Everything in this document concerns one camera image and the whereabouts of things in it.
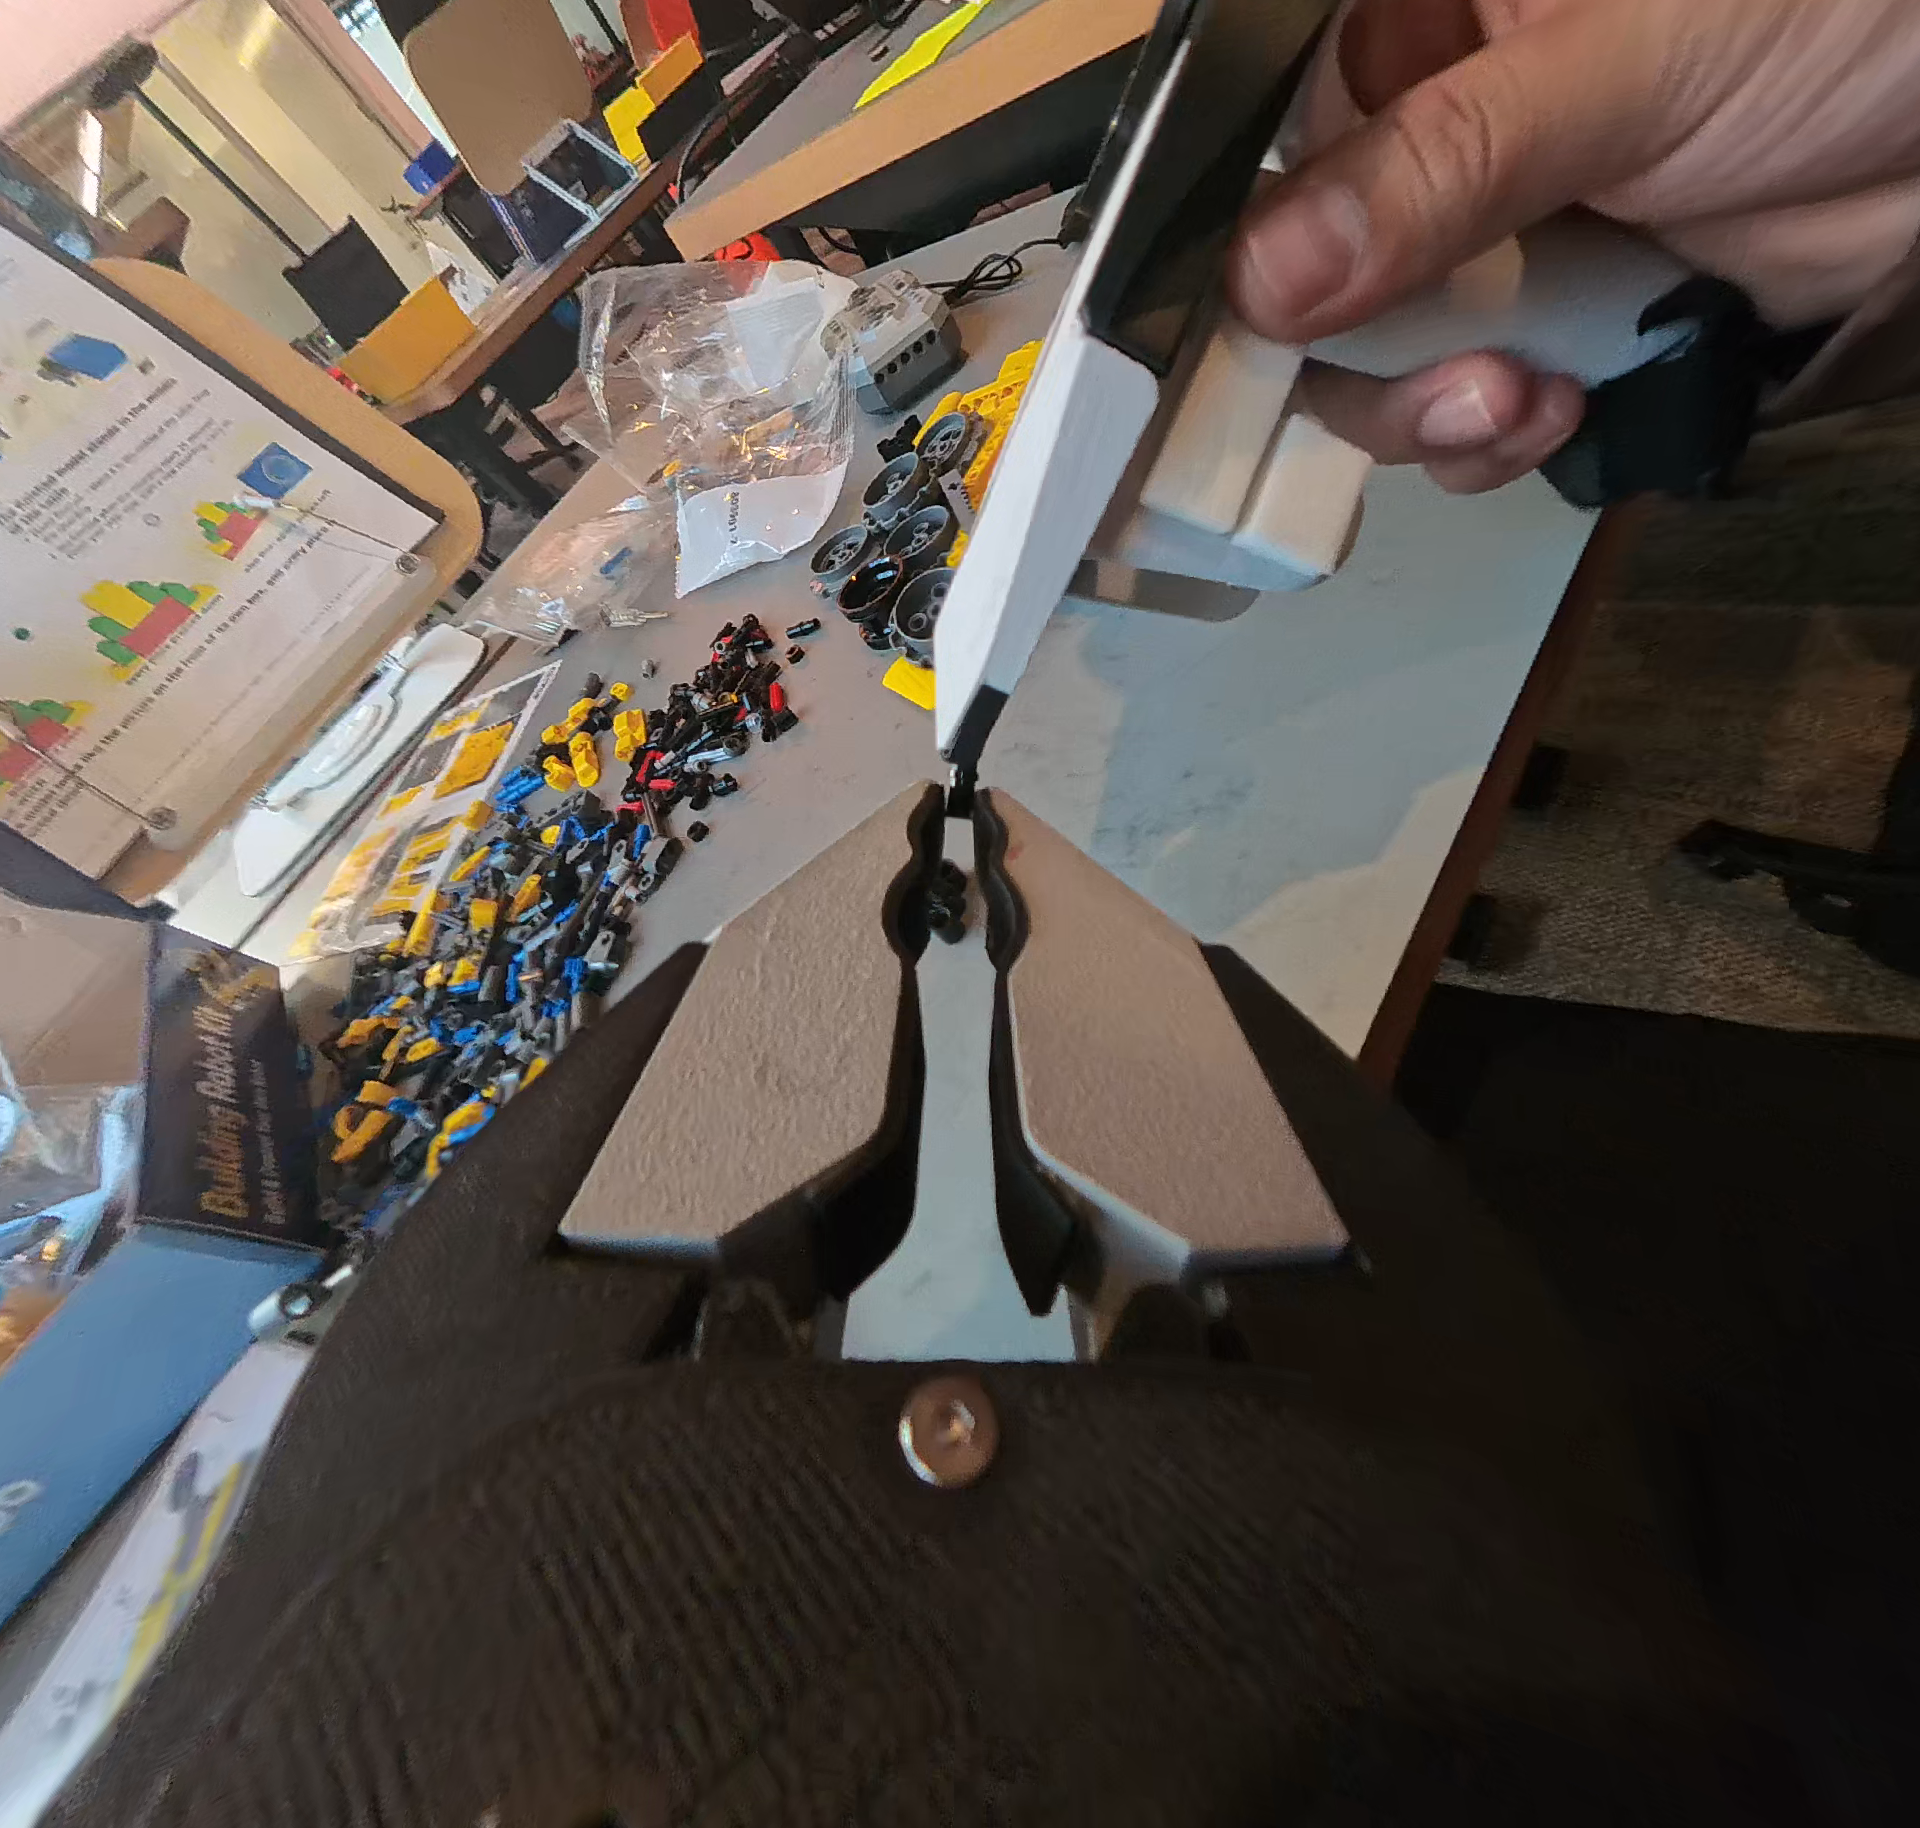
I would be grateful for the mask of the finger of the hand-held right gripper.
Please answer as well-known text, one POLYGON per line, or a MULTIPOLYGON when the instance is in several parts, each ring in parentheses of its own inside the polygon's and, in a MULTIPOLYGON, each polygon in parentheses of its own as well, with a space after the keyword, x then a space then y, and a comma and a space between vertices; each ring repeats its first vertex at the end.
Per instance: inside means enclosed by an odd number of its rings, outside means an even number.
MULTIPOLYGON (((1060 296, 1039 359, 1138 359, 1159 376, 1158 411, 1085 553, 1166 414, 1230 223, 1233 0, 1164 0, 1095 165, 1060 214, 1060 296)), ((948 695, 948 601, 937 680, 948 695)))
POLYGON ((1138 359, 1037 359, 948 586, 948 739, 973 689, 1013 697, 1158 398, 1138 359))

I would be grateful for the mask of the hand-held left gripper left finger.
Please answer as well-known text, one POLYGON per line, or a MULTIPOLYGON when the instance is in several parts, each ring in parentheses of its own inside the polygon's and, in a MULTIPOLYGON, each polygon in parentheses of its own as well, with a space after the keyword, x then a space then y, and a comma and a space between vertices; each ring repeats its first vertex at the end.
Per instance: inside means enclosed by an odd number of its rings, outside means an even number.
POLYGON ((925 872, 908 788, 726 921, 563 1215, 577 1250, 854 1290, 917 1200, 925 872))

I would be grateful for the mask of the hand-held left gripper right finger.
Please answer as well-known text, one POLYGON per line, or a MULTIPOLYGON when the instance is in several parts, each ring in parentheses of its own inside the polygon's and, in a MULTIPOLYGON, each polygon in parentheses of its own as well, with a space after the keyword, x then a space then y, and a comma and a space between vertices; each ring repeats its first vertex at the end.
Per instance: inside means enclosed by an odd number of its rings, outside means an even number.
POLYGON ((1120 1319, 1148 1290, 1340 1263, 1348 1225, 1189 930, 1002 789, 975 793, 975 885, 1019 1291, 1120 1319))

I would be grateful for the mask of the black multi-hole connector piece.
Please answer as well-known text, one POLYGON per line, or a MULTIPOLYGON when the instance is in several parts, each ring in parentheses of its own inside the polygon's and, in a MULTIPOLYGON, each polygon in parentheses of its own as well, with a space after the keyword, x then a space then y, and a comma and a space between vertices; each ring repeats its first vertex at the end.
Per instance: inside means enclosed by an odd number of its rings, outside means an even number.
POLYGON ((975 828, 948 810, 948 789, 926 786, 915 827, 915 910, 929 942, 967 940, 973 907, 975 828))

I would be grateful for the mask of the pile of small building parts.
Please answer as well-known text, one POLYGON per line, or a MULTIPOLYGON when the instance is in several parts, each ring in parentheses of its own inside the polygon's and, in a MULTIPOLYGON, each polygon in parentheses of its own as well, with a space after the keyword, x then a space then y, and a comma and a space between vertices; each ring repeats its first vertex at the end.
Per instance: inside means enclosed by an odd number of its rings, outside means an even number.
POLYGON ((582 1036, 639 942, 639 913, 739 762, 799 724, 791 668, 819 619, 723 620, 645 705, 586 678, 478 811, 448 827, 385 940, 354 951, 321 1126, 322 1215, 369 1235, 582 1036))

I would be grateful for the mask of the grey desk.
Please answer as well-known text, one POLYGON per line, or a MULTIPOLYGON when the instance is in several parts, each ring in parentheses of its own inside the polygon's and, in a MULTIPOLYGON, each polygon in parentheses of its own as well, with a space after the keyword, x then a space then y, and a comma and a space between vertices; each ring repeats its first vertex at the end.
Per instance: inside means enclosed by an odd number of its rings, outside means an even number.
MULTIPOLYGON (((1540 477, 1446 497, 1375 470, 1357 542, 1323 581, 1258 591, 1233 619, 1070 600, 995 729, 985 783, 1062 832, 1204 942, 1224 942, 1348 1055, 1383 1008, 1576 571, 1599 569, 1598 515, 1540 477)), ((687 601, 673 580, 640 628, 575 635, 540 708, 589 672, 637 699, 693 672, 723 619, 819 617, 791 669, 799 727, 755 746, 743 789, 710 815, 613 996, 665 951, 755 903, 841 832, 931 779, 931 717, 882 688, 873 651, 808 586, 808 557, 687 601)), ((917 1213, 851 1297, 863 1359, 1067 1357, 1070 1313, 1024 1308, 989 1182, 993 970, 975 903, 962 945, 923 963, 929 1101, 917 1213)))

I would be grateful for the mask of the pile of yellow beams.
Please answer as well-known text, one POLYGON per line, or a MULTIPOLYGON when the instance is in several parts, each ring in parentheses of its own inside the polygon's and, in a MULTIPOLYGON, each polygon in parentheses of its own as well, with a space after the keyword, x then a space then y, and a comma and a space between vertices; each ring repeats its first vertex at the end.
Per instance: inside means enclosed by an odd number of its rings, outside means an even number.
POLYGON ((1039 354, 1039 336, 1006 351, 991 381, 947 394, 917 429, 915 452, 929 478, 944 486, 957 477, 973 510, 989 492, 1039 354))

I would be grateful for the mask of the grey motor block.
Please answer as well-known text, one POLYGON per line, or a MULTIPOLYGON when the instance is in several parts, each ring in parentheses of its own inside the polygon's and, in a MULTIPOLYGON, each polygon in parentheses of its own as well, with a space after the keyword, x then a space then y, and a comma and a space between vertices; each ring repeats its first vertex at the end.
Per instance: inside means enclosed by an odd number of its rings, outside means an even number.
POLYGON ((843 325, 854 398, 871 416, 904 414, 967 361, 947 294, 912 273, 857 286, 843 325))

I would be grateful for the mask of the group of grey toothed wheels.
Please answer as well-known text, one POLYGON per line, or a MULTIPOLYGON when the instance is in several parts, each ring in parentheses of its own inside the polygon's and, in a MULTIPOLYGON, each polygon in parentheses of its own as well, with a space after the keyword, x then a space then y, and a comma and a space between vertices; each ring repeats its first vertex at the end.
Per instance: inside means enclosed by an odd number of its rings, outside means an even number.
POLYGON ((808 560, 813 591, 871 651, 931 669, 931 634, 1000 440, 984 388, 947 396, 929 416, 909 416, 881 438, 857 519, 808 560))

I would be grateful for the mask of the background wooden table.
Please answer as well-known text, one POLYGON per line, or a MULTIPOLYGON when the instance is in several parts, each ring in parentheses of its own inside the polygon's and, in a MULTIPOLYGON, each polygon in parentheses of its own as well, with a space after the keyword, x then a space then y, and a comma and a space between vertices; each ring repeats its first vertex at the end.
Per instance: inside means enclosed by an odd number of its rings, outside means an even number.
POLYGON ((873 95, 944 17, 860 32, 698 184, 665 226, 682 257, 829 226, 917 247, 1034 184, 1076 184, 1099 154, 1162 0, 985 0, 941 53, 873 95))

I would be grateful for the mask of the white-labelled plastic bag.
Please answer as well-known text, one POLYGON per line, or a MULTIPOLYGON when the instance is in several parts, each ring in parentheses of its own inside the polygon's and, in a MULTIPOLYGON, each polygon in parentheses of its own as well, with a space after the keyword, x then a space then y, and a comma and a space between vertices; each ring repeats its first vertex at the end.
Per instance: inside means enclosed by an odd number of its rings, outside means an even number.
POLYGON ((813 544, 843 492, 846 459, 825 470, 736 477, 675 494, 675 596, 813 544))

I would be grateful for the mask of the crumpled clear plastic bag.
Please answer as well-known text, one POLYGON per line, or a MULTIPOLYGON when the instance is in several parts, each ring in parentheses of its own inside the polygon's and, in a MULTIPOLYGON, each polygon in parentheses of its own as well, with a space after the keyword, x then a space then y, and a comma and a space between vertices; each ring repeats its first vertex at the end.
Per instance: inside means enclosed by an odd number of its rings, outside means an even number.
POLYGON ((585 286, 586 447, 616 477, 586 519, 527 537, 462 626, 555 645, 675 596, 675 494, 851 463, 843 311, 857 286, 810 262, 624 267, 585 286))

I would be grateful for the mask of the sticker sheet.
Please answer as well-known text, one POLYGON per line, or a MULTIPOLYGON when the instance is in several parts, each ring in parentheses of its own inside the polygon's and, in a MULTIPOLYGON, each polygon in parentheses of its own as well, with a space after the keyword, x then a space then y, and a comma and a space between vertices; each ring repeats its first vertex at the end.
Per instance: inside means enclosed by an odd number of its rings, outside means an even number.
POLYGON ((540 717, 560 660, 495 683, 446 708, 352 832, 284 961, 405 936, 442 881, 479 847, 517 741, 540 717))

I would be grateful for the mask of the instruction booklet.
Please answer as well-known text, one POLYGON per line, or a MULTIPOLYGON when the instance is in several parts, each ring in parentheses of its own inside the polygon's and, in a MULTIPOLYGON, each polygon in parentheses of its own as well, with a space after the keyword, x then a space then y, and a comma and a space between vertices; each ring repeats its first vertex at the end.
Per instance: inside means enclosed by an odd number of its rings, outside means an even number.
POLYGON ((201 1591, 251 1488, 273 1427, 314 1359, 304 1341, 259 1341, 216 1383, 165 1450, 106 1569, 61 1620, 23 1692, 6 1701, 6 1808, 84 1762, 201 1591))

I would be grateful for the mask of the blue cardboard box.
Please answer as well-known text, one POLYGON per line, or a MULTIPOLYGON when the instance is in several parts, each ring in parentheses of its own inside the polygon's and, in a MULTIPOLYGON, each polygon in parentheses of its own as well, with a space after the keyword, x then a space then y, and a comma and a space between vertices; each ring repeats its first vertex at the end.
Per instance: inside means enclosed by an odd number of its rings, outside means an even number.
POLYGON ((6 154, 6 1062, 141 1083, 133 1220, 6 1364, 6 1625, 316 1254, 278 970, 165 887, 436 601, 478 500, 428 447, 6 154))

